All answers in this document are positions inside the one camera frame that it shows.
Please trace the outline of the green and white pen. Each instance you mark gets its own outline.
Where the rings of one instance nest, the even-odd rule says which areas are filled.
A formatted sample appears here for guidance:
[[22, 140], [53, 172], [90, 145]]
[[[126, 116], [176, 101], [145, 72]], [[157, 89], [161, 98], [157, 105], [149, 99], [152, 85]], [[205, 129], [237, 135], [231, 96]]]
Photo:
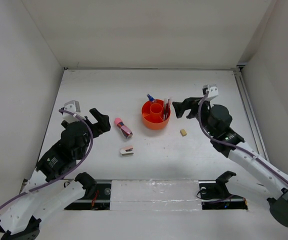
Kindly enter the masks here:
[[166, 120], [166, 113], [167, 113], [167, 102], [168, 102], [168, 99], [167, 98], [164, 98], [163, 100], [163, 121]]

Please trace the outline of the small tan eraser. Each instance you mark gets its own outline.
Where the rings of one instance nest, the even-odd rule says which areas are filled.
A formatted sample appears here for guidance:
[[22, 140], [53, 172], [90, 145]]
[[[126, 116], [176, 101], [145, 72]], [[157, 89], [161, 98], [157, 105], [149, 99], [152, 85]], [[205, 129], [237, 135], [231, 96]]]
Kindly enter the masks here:
[[187, 132], [186, 132], [185, 129], [181, 129], [181, 130], [180, 130], [180, 134], [184, 137], [184, 136], [187, 135]]

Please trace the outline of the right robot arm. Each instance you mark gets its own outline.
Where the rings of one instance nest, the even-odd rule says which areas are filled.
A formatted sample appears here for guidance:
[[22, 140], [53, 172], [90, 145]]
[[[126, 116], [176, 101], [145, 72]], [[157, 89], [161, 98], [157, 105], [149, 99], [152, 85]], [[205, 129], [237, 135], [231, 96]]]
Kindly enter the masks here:
[[204, 97], [189, 97], [172, 105], [177, 118], [189, 111], [187, 119], [198, 120], [212, 146], [263, 185], [268, 194], [260, 190], [261, 200], [273, 218], [288, 228], [288, 174], [263, 159], [230, 127], [233, 118], [229, 110], [223, 105], [211, 104]]

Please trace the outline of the red and white pen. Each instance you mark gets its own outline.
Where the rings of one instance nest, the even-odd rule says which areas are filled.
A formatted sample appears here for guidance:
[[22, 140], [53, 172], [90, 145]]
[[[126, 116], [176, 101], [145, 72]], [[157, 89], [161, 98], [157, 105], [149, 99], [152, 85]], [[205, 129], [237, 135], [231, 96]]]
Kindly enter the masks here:
[[170, 115], [170, 107], [171, 107], [171, 103], [172, 103], [172, 98], [168, 98], [167, 100], [167, 105], [166, 105], [166, 119], [168, 119], [169, 115]]

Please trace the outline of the orange red pen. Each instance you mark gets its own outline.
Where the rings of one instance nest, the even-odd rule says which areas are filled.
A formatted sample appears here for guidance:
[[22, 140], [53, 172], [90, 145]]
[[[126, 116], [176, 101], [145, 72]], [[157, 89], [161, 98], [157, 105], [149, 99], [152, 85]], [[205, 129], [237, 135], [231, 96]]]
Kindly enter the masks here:
[[164, 114], [163, 114], [163, 119], [166, 120], [168, 116], [168, 108], [169, 108], [169, 99], [165, 98], [164, 101]]

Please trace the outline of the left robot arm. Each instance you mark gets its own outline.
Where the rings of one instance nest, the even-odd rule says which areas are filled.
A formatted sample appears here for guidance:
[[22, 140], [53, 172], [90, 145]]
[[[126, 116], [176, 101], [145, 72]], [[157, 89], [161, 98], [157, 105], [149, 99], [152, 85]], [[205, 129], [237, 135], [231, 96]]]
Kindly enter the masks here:
[[63, 107], [61, 125], [64, 131], [57, 141], [37, 162], [31, 178], [20, 194], [0, 206], [0, 233], [3, 240], [34, 240], [43, 223], [57, 211], [65, 209], [76, 200], [86, 198], [96, 203], [100, 191], [97, 181], [87, 172], [79, 173], [68, 185], [51, 199], [47, 198], [54, 183], [62, 180], [88, 157], [94, 138], [110, 131], [108, 115], [96, 108], [90, 113], [96, 119], [91, 123], [77, 110]]

